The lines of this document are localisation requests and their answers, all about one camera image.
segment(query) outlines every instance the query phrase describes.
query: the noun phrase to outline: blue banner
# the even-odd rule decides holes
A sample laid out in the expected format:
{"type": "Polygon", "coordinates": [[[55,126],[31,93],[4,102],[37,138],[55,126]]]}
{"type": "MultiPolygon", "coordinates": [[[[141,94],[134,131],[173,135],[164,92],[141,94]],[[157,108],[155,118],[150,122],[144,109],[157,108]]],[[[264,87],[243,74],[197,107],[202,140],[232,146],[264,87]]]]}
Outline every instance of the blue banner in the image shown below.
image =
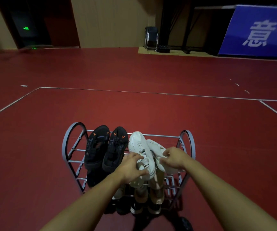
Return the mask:
{"type": "Polygon", "coordinates": [[[277,7],[237,5],[219,54],[277,57],[277,7]]]}

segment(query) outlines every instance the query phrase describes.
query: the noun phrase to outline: person's left arm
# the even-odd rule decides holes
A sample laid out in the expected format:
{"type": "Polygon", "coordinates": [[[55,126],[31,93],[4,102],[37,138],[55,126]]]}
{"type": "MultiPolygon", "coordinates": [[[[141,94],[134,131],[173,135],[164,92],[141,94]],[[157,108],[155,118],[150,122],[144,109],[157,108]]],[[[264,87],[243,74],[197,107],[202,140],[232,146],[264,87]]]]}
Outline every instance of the person's left arm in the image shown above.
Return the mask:
{"type": "Polygon", "coordinates": [[[125,155],[112,174],[60,212],[41,231],[94,230],[117,189],[148,173],[147,170],[136,169],[139,159],[143,156],[137,153],[125,155]]]}

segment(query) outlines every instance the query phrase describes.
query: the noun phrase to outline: court floor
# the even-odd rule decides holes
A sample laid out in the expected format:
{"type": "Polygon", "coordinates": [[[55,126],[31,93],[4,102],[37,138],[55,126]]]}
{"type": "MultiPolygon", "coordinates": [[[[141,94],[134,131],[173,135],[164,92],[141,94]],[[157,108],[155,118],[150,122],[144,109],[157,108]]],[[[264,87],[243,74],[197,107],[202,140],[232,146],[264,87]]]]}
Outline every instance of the court floor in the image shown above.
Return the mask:
{"type": "MultiPolygon", "coordinates": [[[[275,70],[277,61],[133,48],[0,54],[0,230],[39,230],[80,196],[61,154],[77,121],[170,136],[188,129],[196,159],[277,219],[275,70]]],[[[174,230],[177,216],[221,230],[191,180],[182,200],[179,214],[145,224],[108,214],[96,230],[174,230]]]]}

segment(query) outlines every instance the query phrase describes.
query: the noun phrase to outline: white floor marking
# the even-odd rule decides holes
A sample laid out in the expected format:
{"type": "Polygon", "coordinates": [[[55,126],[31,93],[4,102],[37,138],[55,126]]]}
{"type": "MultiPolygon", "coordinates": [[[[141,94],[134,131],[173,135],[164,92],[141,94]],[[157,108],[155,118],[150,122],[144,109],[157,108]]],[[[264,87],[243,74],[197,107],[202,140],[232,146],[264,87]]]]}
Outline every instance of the white floor marking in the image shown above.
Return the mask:
{"type": "Polygon", "coordinates": [[[273,112],[277,113],[277,111],[273,108],[271,108],[269,105],[267,105],[266,103],[264,103],[263,101],[259,101],[260,103],[264,104],[265,106],[267,106],[269,109],[271,109],[273,112]]]}
{"type": "Polygon", "coordinates": [[[174,93],[160,93],[160,92],[141,92],[141,91],[117,91],[117,90],[102,90],[102,89],[87,89],[87,88],[67,88],[67,87],[40,87],[40,88],[52,88],[52,89],[73,89],[73,90],[88,90],[88,91],[114,91],[114,92],[128,92],[128,93],[145,93],[145,94],[162,94],[162,95],[182,95],[182,96],[193,96],[193,97],[207,97],[207,98],[223,98],[223,99],[235,99],[235,100],[257,100],[257,101],[275,101],[268,99],[252,99],[252,98],[237,98],[237,97],[222,97],[222,96],[205,96],[205,95],[185,95],[185,94],[174,94],[174,93]]]}
{"type": "Polygon", "coordinates": [[[28,94],[31,94],[33,91],[38,90],[39,88],[36,88],[35,90],[32,90],[31,92],[27,93],[26,95],[22,96],[20,99],[17,99],[16,101],[12,102],[11,104],[7,105],[6,107],[2,108],[0,112],[2,112],[4,109],[7,109],[9,106],[12,106],[14,103],[17,103],[19,100],[23,99],[26,97],[28,94]]]}

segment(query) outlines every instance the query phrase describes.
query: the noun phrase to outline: person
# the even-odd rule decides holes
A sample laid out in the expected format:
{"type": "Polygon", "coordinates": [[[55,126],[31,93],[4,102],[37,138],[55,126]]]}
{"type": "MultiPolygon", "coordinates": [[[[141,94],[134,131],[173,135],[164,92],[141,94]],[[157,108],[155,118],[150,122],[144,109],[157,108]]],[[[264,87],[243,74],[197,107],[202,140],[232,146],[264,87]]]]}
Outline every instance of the person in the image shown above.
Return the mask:
{"type": "MultiPolygon", "coordinates": [[[[161,163],[191,175],[224,230],[277,230],[273,217],[181,149],[170,147],[163,155],[167,157],[161,158],[161,163]]],[[[137,153],[125,155],[112,174],[60,212],[41,231],[94,230],[117,189],[149,173],[146,169],[136,169],[139,159],[143,156],[137,153]]]]}

